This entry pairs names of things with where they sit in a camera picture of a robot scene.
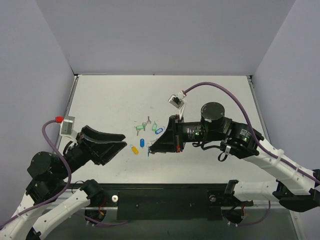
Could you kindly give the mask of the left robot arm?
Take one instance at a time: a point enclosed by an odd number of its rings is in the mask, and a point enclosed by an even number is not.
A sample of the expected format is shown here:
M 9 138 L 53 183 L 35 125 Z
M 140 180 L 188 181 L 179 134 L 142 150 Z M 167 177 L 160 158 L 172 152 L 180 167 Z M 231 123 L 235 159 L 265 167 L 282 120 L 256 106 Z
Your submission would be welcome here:
M 12 221 L 1 226 L 2 240 L 43 240 L 81 208 L 101 208 L 107 203 L 102 186 L 89 179 L 71 197 L 45 212 L 57 195 L 69 188 L 73 172 L 89 161 L 104 166 L 127 146 L 124 134 L 99 132 L 87 125 L 80 132 L 61 129 L 60 135 L 74 146 L 67 145 L 63 153 L 40 151 L 34 155 L 27 169 L 31 182 Z

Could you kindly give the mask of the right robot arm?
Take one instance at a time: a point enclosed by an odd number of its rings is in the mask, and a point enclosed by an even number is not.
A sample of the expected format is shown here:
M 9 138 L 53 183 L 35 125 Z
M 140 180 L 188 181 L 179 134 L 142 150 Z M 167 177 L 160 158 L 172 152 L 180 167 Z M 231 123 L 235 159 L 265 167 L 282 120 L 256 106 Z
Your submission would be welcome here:
M 206 151 L 211 149 L 209 143 L 219 142 L 219 162 L 234 156 L 258 166 L 274 178 L 255 182 L 229 180 L 223 192 L 226 203 L 270 201 L 299 213 L 319 207 L 318 169 L 299 166 L 282 150 L 275 149 L 260 132 L 250 132 L 247 124 L 225 117 L 225 108 L 220 103 L 204 104 L 200 115 L 200 121 L 196 122 L 185 122 L 178 115 L 170 116 L 165 132 L 149 146 L 149 152 L 180 153 L 186 143 Z

